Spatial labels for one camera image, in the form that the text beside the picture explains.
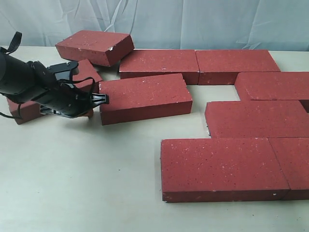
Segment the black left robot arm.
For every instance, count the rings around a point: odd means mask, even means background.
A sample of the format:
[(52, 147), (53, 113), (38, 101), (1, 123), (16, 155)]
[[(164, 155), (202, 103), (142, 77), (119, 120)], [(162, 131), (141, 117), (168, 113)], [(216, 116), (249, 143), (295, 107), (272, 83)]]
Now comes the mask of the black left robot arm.
[(40, 105), (40, 113), (77, 118), (109, 103), (107, 94), (79, 89), (73, 80), (78, 62), (70, 61), (45, 67), (39, 61), (23, 62), (6, 53), (0, 55), (0, 93), (22, 105), (28, 101)]

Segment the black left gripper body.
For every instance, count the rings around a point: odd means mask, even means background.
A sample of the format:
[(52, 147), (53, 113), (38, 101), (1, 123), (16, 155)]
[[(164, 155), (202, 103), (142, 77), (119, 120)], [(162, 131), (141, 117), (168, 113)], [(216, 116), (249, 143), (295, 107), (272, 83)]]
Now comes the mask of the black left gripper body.
[(36, 103), (40, 105), (41, 114), (77, 118), (102, 104), (109, 104), (110, 98), (107, 94), (82, 91), (73, 84), (61, 83), (37, 97)]

